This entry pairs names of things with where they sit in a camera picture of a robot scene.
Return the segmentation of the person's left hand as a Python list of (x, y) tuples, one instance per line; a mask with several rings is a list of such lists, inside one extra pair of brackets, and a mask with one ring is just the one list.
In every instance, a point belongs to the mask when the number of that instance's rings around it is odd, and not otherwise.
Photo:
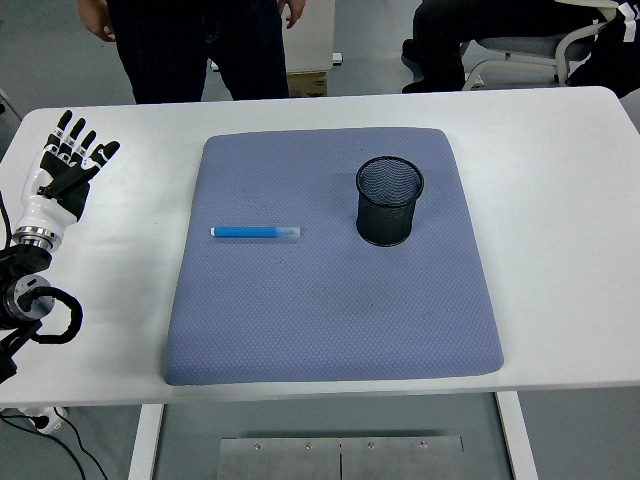
[(285, 28), (291, 29), (302, 17), (306, 0), (278, 0), (277, 7), (280, 15), (285, 16)]

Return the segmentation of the person's right hand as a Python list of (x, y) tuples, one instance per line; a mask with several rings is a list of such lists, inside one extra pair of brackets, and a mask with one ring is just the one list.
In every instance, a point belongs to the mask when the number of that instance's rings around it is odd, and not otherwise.
[(105, 0), (77, 0), (76, 11), (83, 27), (104, 42), (114, 42), (108, 5)]

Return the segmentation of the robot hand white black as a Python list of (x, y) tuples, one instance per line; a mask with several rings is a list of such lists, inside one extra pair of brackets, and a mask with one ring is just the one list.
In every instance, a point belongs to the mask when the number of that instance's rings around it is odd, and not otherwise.
[(120, 149), (120, 143), (96, 141), (86, 120), (65, 111), (35, 156), (21, 201), (23, 216), (16, 234), (41, 234), (54, 242), (79, 222), (89, 196), (91, 181)]

